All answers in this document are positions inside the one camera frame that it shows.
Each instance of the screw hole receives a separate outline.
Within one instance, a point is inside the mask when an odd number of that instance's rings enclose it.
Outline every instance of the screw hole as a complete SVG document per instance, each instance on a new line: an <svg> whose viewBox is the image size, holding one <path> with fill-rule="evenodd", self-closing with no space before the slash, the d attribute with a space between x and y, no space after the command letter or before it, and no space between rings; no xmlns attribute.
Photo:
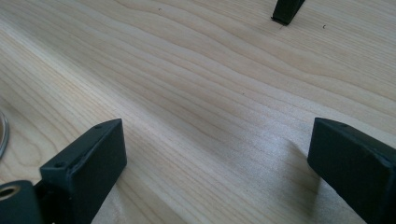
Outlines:
<svg viewBox="0 0 396 224"><path fill-rule="evenodd" d="M16 193L20 191L20 187L17 185L8 186L3 189L0 189L0 201L3 201L7 198L14 196Z"/></svg>
<svg viewBox="0 0 396 224"><path fill-rule="evenodd" d="M66 166L66 162L64 161L58 161L55 163L55 165L53 165L55 168L62 168L64 166Z"/></svg>

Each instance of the black plastic foot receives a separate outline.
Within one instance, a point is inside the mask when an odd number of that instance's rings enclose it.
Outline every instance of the black plastic foot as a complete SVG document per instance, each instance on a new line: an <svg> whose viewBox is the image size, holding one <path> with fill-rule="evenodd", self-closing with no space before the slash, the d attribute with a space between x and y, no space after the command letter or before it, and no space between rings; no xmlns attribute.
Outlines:
<svg viewBox="0 0 396 224"><path fill-rule="evenodd" d="M271 19L282 25L289 25L303 2L304 0L278 0Z"/></svg>
<svg viewBox="0 0 396 224"><path fill-rule="evenodd" d="M367 223L396 223L396 149L315 119L308 163Z"/></svg>

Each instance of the wood grain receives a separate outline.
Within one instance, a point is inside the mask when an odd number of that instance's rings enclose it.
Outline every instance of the wood grain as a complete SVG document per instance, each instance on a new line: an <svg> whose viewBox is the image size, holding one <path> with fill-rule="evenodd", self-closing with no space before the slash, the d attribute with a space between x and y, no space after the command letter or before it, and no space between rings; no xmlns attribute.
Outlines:
<svg viewBox="0 0 396 224"><path fill-rule="evenodd" d="M0 0L0 184L122 118L93 223L363 223L306 163L314 117L396 147L396 4Z"/></svg>

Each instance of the wooden table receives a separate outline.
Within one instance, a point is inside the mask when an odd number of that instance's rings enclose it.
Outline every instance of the wooden table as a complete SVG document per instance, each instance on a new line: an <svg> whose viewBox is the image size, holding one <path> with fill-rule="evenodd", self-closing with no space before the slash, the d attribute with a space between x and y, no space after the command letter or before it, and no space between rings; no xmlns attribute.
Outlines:
<svg viewBox="0 0 396 224"><path fill-rule="evenodd" d="M396 147L396 3L0 0L0 184L122 118L93 223L363 223L306 163L314 117Z"/></svg>

